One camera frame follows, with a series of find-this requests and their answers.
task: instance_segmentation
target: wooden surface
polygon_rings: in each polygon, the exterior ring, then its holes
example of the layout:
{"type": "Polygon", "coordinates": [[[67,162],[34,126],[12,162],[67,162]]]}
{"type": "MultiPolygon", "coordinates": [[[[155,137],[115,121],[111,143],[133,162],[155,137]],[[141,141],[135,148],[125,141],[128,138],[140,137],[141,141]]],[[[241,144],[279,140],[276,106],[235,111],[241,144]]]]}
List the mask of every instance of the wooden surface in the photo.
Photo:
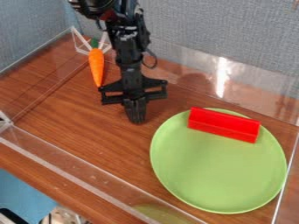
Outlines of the wooden surface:
{"type": "MultiPolygon", "coordinates": [[[[24,78],[25,74],[18,73],[18,70],[14,70],[9,76],[5,76],[5,78],[9,78],[8,81],[13,79],[14,82],[22,83],[24,92],[29,87],[28,85],[32,85],[36,79],[38,79],[34,76],[45,73],[46,63],[38,63],[40,60],[46,61],[44,53],[46,55],[46,51],[41,52],[32,59],[32,63],[37,61],[36,65],[41,65],[41,67],[37,66],[37,70],[34,70],[37,72],[29,75],[30,78],[24,78]]],[[[25,69],[28,66],[30,67],[30,65],[24,64],[20,68],[25,69]]],[[[119,78],[119,70],[113,63],[107,63],[105,69],[108,74],[107,83],[109,83],[119,78]]],[[[231,109],[261,121],[263,125],[276,136],[288,160],[295,145],[297,128],[265,115],[243,109],[239,105],[228,104],[208,97],[207,94],[213,89],[207,75],[164,60],[160,61],[160,66],[156,70],[152,72],[145,70],[145,73],[149,76],[167,77],[171,80],[168,99],[151,101],[147,108],[147,122],[141,125],[133,125],[127,120],[120,105],[100,106],[99,93],[89,76],[89,68],[84,67],[81,70],[76,70],[76,72],[75,77],[68,80],[60,89],[38,105],[34,105],[29,113],[17,119],[16,126],[111,172],[124,181],[177,206],[205,222],[211,224],[271,223],[276,199],[257,210],[235,215],[205,213],[183,204],[167,192],[155,177],[148,157],[151,139],[161,123],[176,113],[189,109],[191,106],[231,109]]],[[[245,91],[252,91],[249,86],[237,83],[233,85],[241,94],[245,91]]],[[[13,89],[16,89],[14,85],[4,91],[6,95],[12,95],[13,99],[6,102],[6,98],[0,98],[2,105],[20,103],[17,102],[18,96],[10,93],[13,89]]],[[[271,93],[261,90],[259,90],[259,93],[263,93],[265,99],[273,98],[271,93]]],[[[249,107],[255,103],[252,97],[255,96],[248,95],[244,100],[249,107]]],[[[279,109],[285,110],[285,107],[277,103],[276,110],[279,109]]],[[[292,109],[289,111],[285,110],[284,116],[287,115],[293,116],[292,109]]],[[[103,199],[95,197],[81,187],[73,185],[67,179],[40,167],[4,146],[1,146],[0,150],[0,162],[1,166],[12,174],[53,197],[63,205],[84,215],[93,223],[143,223],[115,206],[105,203],[103,199]]],[[[297,181],[293,181],[288,186],[288,191],[296,193],[296,186],[297,181]]],[[[295,221],[288,219],[284,223],[296,223],[295,221]]]]}

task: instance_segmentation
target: toy carrot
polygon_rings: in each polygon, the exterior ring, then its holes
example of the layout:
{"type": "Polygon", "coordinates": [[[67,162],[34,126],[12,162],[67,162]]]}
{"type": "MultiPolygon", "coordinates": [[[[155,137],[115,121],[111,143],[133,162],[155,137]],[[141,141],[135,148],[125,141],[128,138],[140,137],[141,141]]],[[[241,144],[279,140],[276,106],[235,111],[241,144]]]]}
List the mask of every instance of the toy carrot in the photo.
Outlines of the toy carrot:
{"type": "Polygon", "coordinates": [[[91,46],[92,50],[88,53],[88,65],[96,86],[100,87],[104,76],[104,53],[99,49],[99,42],[96,39],[91,40],[91,46]]]}

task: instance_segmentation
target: green plastic plate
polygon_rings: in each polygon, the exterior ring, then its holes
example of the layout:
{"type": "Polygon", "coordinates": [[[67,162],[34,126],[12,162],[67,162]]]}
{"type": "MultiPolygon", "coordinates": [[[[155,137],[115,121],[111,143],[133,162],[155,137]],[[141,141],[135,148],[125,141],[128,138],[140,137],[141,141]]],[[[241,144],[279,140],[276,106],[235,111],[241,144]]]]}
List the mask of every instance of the green plastic plate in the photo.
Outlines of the green plastic plate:
{"type": "Polygon", "coordinates": [[[151,162],[163,186],[208,212],[239,214],[261,207],[285,182],[279,142],[264,127],[256,143],[188,129],[188,115],[189,111],[171,117],[153,135],[151,162]]]}

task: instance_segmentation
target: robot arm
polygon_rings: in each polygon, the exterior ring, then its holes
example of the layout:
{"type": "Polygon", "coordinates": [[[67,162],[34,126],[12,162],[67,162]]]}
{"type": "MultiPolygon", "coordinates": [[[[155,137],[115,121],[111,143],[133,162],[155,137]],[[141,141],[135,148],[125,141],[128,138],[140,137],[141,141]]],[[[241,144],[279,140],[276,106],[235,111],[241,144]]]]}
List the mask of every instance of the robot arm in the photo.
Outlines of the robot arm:
{"type": "Polygon", "coordinates": [[[144,52],[151,43],[145,29],[144,12],[136,0],[68,0],[72,8],[87,18],[105,21],[121,79],[99,88],[101,103],[121,103],[132,123],[145,120],[145,104],[167,97],[165,80],[149,79],[141,74],[144,52]]]}

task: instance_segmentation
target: orange carrot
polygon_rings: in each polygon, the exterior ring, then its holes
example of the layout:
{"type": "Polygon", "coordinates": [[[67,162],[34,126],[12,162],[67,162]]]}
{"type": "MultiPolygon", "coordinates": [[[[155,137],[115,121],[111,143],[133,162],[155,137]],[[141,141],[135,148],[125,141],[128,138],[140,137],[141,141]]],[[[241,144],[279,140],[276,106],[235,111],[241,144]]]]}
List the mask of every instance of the orange carrot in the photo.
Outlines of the orange carrot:
{"type": "Polygon", "coordinates": [[[104,76],[104,53],[100,49],[92,48],[88,53],[88,65],[97,87],[101,87],[104,76]]]}

